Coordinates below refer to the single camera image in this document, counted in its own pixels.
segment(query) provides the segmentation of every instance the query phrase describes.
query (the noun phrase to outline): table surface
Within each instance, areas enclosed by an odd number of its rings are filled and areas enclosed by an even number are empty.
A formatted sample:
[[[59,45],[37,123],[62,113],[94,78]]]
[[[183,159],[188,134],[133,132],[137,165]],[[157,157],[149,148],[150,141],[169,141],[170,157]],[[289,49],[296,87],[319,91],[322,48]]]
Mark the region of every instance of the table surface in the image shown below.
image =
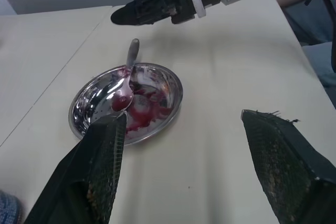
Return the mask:
[[[142,62],[179,76],[184,100],[168,128],[125,148],[110,223],[278,223],[242,109],[299,119],[300,132],[336,164],[336,111],[275,0],[217,5],[181,25],[122,27],[107,16],[0,148],[0,188],[23,202],[25,215],[78,142],[67,121],[72,99],[92,77],[124,64],[133,38]]]
[[[0,146],[110,9],[0,16]]]

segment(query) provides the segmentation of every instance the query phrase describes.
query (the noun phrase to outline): white wall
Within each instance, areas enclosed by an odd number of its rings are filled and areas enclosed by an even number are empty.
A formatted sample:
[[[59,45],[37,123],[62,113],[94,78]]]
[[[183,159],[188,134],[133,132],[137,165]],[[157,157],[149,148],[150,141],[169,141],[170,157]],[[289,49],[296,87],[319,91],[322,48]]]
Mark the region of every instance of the white wall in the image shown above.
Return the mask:
[[[16,12],[7,0],[0,0],[0,15],[13,15]]]

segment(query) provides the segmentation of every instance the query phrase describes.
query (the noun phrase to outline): metal plate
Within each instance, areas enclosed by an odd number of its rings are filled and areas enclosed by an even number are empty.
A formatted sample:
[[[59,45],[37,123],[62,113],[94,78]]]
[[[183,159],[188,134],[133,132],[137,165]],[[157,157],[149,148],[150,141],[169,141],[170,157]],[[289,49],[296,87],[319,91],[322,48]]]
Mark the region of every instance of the metal plate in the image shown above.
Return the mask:
[[[111,99],[122,85],[123,74],[123,66],[113,68],[78,92],[69,109],[69,124],[76,137],[82,139],[92,122],[112,113]],[[127,109],[125,145],[140,142],[165,128],[176,116],[183,98],[179,78],[156,64],[136,64],[130,85],[134,88],[134,100]],[[149,112],[154,116],[147,120]]]

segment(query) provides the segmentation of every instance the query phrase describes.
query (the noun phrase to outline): red food stain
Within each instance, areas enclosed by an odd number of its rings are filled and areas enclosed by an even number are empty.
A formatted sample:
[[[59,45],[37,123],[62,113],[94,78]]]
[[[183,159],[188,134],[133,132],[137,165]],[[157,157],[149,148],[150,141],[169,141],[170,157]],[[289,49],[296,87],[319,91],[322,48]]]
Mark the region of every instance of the red food stain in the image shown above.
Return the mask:
[[[160,106],[164,99],[164,93],[155,90],[147,92],[146,89],[139,89],[134,92],[134,100],[128,112],[133,118],[133,122],[126,129],[126,132],[137,131],[140,128],[148,127],[151,122],[157,119],[165,119],[172,109]]]
[[[130,99],[127,97],[119,97],[114,95],[112,97],[111,107],[114,111],[121,111],[130,104]]]

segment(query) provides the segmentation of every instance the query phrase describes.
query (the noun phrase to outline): spoon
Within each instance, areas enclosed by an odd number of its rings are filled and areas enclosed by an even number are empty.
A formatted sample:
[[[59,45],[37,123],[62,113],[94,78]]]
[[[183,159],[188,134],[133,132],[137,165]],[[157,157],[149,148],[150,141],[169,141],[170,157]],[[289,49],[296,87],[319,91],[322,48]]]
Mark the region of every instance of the spoon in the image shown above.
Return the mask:
[[[127,55],[125,66],[125,76],[122,87],[116,91],[111,99],[111,108],[115,112],[125,111],[132,103],[134,98],[133,90],[130,87],[130,79],[134,68],[135,60],[139,53],[140,42],[138,39],[132,40]]]

